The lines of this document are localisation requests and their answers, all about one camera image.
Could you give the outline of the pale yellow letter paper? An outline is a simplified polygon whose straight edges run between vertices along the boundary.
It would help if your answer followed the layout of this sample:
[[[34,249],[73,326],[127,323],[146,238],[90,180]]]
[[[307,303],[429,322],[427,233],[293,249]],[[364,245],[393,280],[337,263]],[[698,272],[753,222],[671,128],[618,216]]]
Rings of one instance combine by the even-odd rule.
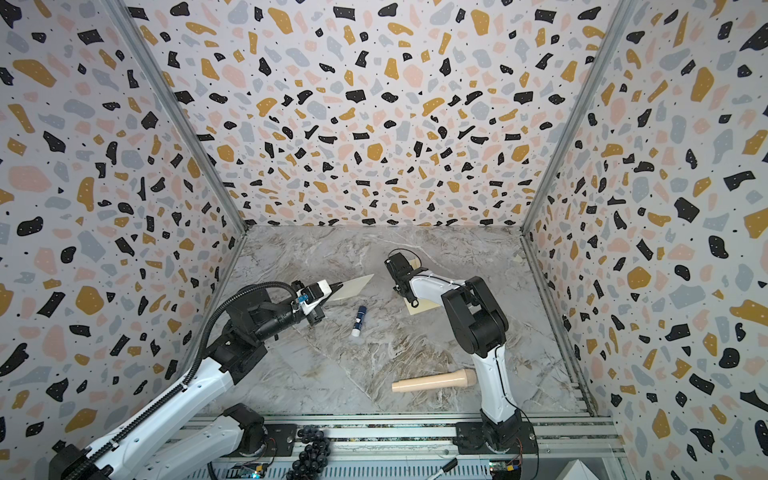
[[[442,295],[449,283],[437,278],[424,268],[418,259],[407,261],[409,270],[403,281],[403,294],[407,309],[411,315],[443,307]]]

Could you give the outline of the cream paper envelope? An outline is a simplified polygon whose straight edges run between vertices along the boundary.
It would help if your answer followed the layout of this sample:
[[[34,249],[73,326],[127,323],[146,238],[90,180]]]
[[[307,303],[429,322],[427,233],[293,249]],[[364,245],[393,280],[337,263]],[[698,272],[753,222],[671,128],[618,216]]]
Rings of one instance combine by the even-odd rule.
[[[341,301],[355,297],[361,293],[366,285],[373,278],[373,274],[364,275],[351,280],[343,281],[344,286],[341,290],[329,297],[330,301]]]

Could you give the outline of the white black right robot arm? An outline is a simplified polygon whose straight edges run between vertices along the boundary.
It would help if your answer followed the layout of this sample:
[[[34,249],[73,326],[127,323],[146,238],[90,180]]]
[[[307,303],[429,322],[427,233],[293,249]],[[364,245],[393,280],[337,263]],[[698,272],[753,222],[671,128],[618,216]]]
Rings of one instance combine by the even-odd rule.
[[[423,265],[413,266],[403,252],[394,249],[385,260],[393,290],[412,308],[424,301],[444,308],[455,340],[473,360],[483,442],[493,451],[507,451],[523,427],[505,362],[507,317],[484,279],[446,279]]]

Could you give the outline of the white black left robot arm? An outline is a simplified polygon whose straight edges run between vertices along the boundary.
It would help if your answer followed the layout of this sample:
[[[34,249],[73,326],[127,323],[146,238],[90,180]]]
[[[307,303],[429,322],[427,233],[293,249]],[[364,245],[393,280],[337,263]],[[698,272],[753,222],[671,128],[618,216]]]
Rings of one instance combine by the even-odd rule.
[[[189,370],[157,399],[86,447],[58,443],[51,479],[177,479],[230,453],[267,450],[263,417],[243,405],[225,410],[202,431],[168,440],[203,407],[236,386],[266,356],[266,342],[301,321],[322,321],[324,304],[341,290],[326,280],[247,285],[206,323]]]

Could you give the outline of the blue white glue stick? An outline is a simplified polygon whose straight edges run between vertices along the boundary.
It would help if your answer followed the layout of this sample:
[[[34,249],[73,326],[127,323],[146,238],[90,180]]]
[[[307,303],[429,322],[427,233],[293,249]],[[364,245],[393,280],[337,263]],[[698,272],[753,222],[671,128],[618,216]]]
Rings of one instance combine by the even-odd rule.
[[[351,333],[351,335],[353,337],[359,337],[361,335],[361,331],[362,331],[362,327],[363,327],[363,323],[364,323],[364,319],[365,319],[366,313],[367,313],[367,307],[366,306],[359,306],[358,307],[358,310],[357,310],[357,313],[356,313],[356,317],[355,317],[355,321],[354,321],[354,324],[353,324],[352,333]]]

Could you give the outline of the beige toy microphone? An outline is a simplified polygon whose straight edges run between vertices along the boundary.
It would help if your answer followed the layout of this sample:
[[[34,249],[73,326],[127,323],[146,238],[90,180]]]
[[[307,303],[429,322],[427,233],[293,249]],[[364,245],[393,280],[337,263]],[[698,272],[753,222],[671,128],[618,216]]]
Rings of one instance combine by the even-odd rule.
[[[473,369],[461,369],[450,373],[396,381],[391,385],[391,391],[407,393],[444,388],[468,388],[476,383],[477,375]]]

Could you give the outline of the black bead cluster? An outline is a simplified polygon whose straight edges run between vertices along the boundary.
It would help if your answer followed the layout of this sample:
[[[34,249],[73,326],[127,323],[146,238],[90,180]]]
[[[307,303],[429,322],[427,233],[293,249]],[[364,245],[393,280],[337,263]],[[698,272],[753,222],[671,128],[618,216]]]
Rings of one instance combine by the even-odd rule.
[[[331,439],[317,426],[306,425],[297,432],[303,445],[284,478],[286,480],[318,480],[323,476],[331,455]]]

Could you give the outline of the black marker pen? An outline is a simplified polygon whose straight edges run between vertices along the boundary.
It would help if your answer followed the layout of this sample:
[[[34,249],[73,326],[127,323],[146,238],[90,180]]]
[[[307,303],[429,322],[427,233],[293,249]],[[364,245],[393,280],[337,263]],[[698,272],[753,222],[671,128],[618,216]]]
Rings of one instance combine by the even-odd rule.
[[[454,470],[458,465],[458,459],[453,458],[450,461],[448,461],[446,464],[438,468],[434,473],[432,473],[430,476],[427,477],[427,480],[437,480],[438,478],[442,477],[443,475],[446,475],[450,473],[452,470]]]

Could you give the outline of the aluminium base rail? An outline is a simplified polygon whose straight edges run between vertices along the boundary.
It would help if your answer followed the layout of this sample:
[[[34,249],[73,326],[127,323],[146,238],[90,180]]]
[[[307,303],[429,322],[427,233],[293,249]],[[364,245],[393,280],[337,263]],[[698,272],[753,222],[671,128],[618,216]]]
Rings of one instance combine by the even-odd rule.
[[[331,439],[320,479],[427,479],[453,458],[457,467],[439,479],[631,479],[634,474],[612,420],[535,413],[505,452],[483,442],[476,414],[349,414],[269,416],[268,450],[235,454],[202,465],[193,479],[285,479],[303,445],[297,432],[317,426]]]

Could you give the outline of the aluminium corner post right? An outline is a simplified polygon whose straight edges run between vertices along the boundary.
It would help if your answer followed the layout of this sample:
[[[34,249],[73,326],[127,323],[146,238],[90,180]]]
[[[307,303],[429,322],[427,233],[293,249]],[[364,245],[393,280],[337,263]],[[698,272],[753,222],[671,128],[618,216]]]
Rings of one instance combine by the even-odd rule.
[[[563,133],[554,150],[552,160],[544,174],[541,176],[539,188],[537,189],[532,204],[521,226],[521,234],[524,239],[528,237],[528,234],[534,228],[536,216],[545,203],[548,189],[555,182],[555,176],[565,161],[570,145],[575,138],[582,119],[587,114],[590,102],[600,85],[601,79],[612,58],[613,51],[616,48],[619,38],[626,28],[636,5],[637,1],[635,0],[621,0],[617,4],[616,10],[607,26],[605,38],[601,42],[592,67],[590,68],[583,87],[576,98],[575,105],[565,122]]]

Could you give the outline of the aluminium corner post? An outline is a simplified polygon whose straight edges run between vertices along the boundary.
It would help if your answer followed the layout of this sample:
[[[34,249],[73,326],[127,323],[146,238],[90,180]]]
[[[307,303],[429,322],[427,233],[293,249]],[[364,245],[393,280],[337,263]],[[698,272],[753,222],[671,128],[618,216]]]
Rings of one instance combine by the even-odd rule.
[[[544,174],[541,176],[539,188],[537,189],[532,204],[521,226],[521,234],[524,239],[528,237],[528,234],[534,228],[536,216],[545,203],[548,189],[555,182],[555,176],[565,161],[570,145],[575,138],[582,119],[587,114],[590,102],[600,85],[601,79],[612,58],[613,51],[616,48],[619,38],[626,28],[636,5],[637,1],[635,0],[621,0],[617,4],[616,10],[607,26],[605,38],[601,42],[592,67],[590,68],[583,87],[576,98],[575,105],[565,122],[563,133],[554,150],[552,160]]]
[[[143,70],[146,80],[154,89],[163,109],[167,112],[173,125],[176,127],[181,140],[190,148],[207,181],[221,203],[223,211],[230,218],[231,223],[242,237],[247,234],[247,226],[241,219],[233,200],[228,195],[223,182],[211,163],[201,141],[190,125],[186,115],[182,111],[172,88],[165,81],[162,71],[146,42],[140,34],[139,28],[133,22],[124,1],[103,1],[104,8],[120,35],[125,40],[132,55]]]

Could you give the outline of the aluminium corner post left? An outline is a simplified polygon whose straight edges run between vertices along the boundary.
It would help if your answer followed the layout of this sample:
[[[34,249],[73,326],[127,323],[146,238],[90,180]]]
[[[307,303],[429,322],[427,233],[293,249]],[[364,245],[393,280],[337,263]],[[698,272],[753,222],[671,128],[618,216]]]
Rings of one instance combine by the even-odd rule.
[[[247,226],[241,219],[233,200],[228,195],[223,182],[211,163],[201,141],[190,125],[186,115],[182,111],[172,88],[165,81],[162,71],[146,42],[140,34],[139,28],[133,22],[124,1],[103,1],[104,8],[120,35],[125,40],[132,55],[143,70],[146,80],[154,89],[163,109],[167,112],[173,125],[176,127],[181,140],[190,148],[207,181],[221,203],[223,211],[230,218],[231,223],[242,237],[247,234]]]

